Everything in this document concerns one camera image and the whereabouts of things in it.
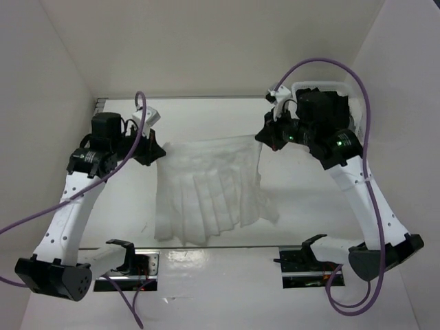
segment white backdrop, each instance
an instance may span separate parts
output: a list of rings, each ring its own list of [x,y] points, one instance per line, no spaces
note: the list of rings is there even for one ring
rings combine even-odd
[[[304,58],[349,65],[384,1],[41,2],[94,96],[130,97],[138,89],[150,96],[260,96]],[[344,74],[311,65],[295,75],[305,77]]]

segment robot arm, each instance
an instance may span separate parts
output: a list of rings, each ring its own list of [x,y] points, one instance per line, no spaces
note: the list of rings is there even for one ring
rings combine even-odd
[[[140,126],[139,113],[133,114],[137,127]],[[159,120],[159,113],[148,107],[146,114],[142,138],[132,157],[142,165],[150,166],[166,153],[157,144],[151,128]],[[123,122],[122,131],[121,122],[123,120],[117,113],[99,113],[92,118],[91,134],[70,156],[60,202],[70,200],[78,191],[100,181],[128,155],[137,128],[132,127],[130,134],[126,135],[127,124]],[[115,239],[78,260],[85,226],[105,185],[104,181],[58,209],[32,257],[18,260],[15,272],[33,292],[78,301],[85,296],[93,279],[111,269],[126,272],[134,266],[134,245]]]
[[[284,109],[286,87],[280,96],[269,91],[266,98],[276,106],[265,115],[263,129],[256,140],[272,148],[282,149],[288,142],[309,147],[310,153],[335,180],[345,194],[360,224],[364,240],[347,241],[319,234],[302,244],[310,263],[330,261],[349,263],[365,281],[379,274],[380,240],[377,219],[366,182],[369,181],[383,221],[386,270],[404,262],[424,246],[418,234],[409,234],[394,215],[371,174],[364,178],[362,145],[348,127],[349,118],[337,117],[332,101],[319,91],[306,91],[297,99],[296,115]]]

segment black end cap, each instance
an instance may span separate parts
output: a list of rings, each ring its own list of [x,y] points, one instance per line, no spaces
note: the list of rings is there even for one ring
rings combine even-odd
[[[36,294],[45,294],[73,301],[84,298],[92,281],[88,264],[55,265],[35,258],[20,258],[15,273]]]
[[[405,241],[396,246],[385,246],[385,271],[393,269],[419,251],[425,245],[418,234],[406,234]],[[371,281],[379,276],[380,251],[368,250],[365,243],[352,247],[349,253],[350,266],[364,281]]]
[[[268,101],[270,104],[274,104],[276,101],[275,96],[270,95],[270,93],[267,93],[266,96],[264,97],[266,99],[266,101]]]

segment white cloth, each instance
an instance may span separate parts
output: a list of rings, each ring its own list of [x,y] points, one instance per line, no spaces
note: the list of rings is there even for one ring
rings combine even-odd
[[[165,143],[157,163],[155,238],[203,245],[212,235],[278,213],[260,189],[262,144],[253,135]]]

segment white wall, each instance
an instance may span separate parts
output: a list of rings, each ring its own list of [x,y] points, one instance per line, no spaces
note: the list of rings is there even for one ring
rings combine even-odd
[[[2,228],[59,200],[94,100],[38,1],[0,1],[0,45]],[[0,250],[34,248],[47,220],[2,235]]]
[[[94,96],[131,97],[260,96],[301,59],[350,64],[384,0],[41,2]]]
[[[388,0],[353,66],[373,110],[370,163],[393,210],[426,247],[401,267],[419,326],[438,329],[440,10]]]

